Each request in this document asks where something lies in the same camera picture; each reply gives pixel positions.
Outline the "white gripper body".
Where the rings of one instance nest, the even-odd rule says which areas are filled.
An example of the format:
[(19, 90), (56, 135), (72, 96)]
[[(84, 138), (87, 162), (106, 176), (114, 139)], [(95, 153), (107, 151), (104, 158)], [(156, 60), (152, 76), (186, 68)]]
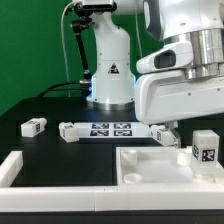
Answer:
[(192, 44), (180, 41), (137, 62), (138, 121), (152, 125), (224, 112), (224, 75), (187, 80), (184, 69), (192, 61)]

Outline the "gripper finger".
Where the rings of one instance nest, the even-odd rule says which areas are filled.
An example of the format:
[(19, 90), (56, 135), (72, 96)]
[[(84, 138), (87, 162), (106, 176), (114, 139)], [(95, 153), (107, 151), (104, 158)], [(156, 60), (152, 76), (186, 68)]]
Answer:
[(165, 127), (171, 133), (171, 135), (174, 138), (173, 145), (176, 148), (180, 148), (181, 147), (181, 136), (177, 131), (178, 122), (177, 121), (168, 121), (168, 122), (165, 123)]

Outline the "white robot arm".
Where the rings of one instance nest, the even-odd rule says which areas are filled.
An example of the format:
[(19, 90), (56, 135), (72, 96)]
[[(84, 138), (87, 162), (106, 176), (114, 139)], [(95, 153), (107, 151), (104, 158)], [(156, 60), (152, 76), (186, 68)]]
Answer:
[[(224, 112), (224, 0), (82, 0), (92, 11), (97, 71), (87, 102), (112, 110), (135, 106), (154, 125)], [(162, 49), (129, 68), (129, 36), (111, 15), (141, 12)]]

